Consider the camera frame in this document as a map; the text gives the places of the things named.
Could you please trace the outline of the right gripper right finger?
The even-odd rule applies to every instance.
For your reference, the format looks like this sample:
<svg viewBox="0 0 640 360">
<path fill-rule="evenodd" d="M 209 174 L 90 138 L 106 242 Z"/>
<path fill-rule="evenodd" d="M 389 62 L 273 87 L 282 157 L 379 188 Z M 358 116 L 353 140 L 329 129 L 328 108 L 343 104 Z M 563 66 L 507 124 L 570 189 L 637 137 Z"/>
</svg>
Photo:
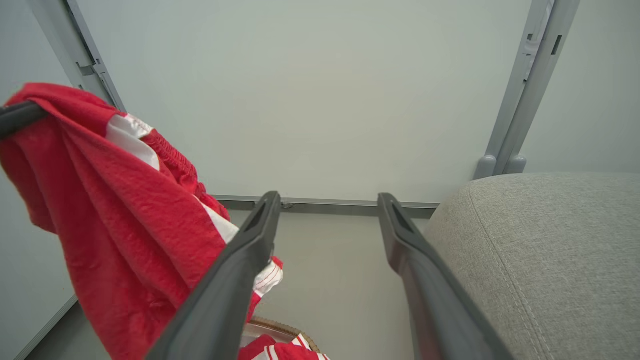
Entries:
<svg viewBox="0 0 640 360">
<path fill-rule="evenodd" d="M 390 193 L 377 198 L 386 259 L 402 279 L 416 360 L 511 360 L 513 355 L 450 268 Z"/>
</svg>

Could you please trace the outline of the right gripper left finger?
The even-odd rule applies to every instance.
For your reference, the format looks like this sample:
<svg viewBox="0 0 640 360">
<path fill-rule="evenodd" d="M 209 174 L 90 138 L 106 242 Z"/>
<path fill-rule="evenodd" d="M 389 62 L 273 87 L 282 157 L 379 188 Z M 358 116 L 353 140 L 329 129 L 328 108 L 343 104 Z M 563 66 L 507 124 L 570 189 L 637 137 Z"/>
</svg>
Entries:
<svg viewBox="0 0 640 360">
<path fill-rule="evenodd" d="M 147 353 L 148 360 L 235 360 L 256 277 L 270 264 L 281 196 L 267 192 Z"/>
</svg>

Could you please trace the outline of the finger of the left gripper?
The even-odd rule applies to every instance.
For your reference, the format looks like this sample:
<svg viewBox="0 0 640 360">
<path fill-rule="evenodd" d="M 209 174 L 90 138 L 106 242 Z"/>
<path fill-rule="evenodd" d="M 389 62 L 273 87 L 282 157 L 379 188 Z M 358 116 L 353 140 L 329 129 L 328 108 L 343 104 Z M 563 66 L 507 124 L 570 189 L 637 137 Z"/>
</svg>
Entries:
<svg viewBox="0 0 640 360">
<path fill-rule="evenodd" d="M 23 101 L 0 109 L 0 139 L 11 137 L 33 123 L 45 119 L 49 113 L 34 101 Z"/>
</svg>

